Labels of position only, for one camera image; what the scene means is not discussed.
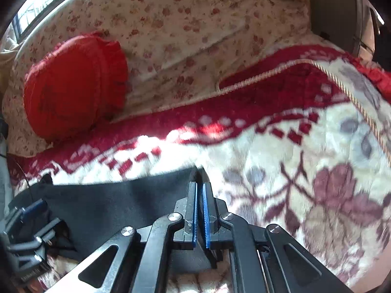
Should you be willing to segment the red white floral fleece blanket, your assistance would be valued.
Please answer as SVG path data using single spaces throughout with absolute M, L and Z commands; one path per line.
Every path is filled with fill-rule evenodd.
M 334 48 L 281 49 L 199 99 L 18 158 L 15 192 L 197 167 L 257 226 L 280 224 L 348 287 L 390 245 L 390 72 Z

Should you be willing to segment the black knit pants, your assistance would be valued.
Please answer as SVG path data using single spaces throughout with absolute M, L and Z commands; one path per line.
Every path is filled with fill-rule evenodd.
M 200 187 L 208 180 L 204 169 L 192 167 L 118 183 L 36 183 L 15 196 L 9 208 L 27 207 L 37 200 L 45 200 L 47 211 L 24 226 L 19 240 L 29 240 L 50 220 L 59 218 L 70 230 L 71 247 L 66 249 L 66 241 L 61 240 L 54 254 L 80 262 L 121 228 L 143 228 L 173 212 L 176 201 L 187 197 L 191 182 Z

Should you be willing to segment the red ruffled round pillow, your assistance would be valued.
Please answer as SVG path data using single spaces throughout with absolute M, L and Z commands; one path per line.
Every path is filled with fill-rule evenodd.
M 26 118 L 47 142 L 67 140 L 123 110 L 127 79 L 127 59 L 118 41 L 98 34 L 75 36 L 26 74 Z

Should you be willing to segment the floral beige quilt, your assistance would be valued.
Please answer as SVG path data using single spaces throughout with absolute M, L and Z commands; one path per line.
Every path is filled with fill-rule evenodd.
M 21 44 L 2 112 L 12 154 L 31 157 L 49 147 L 31 129 L 22 103 L 24 77 L 55 45 L 102 32 L 127 57 L 125 118 L 189 101 L 278 49 L 326 41 L 312 33 L 307 1 L 66 0 Z

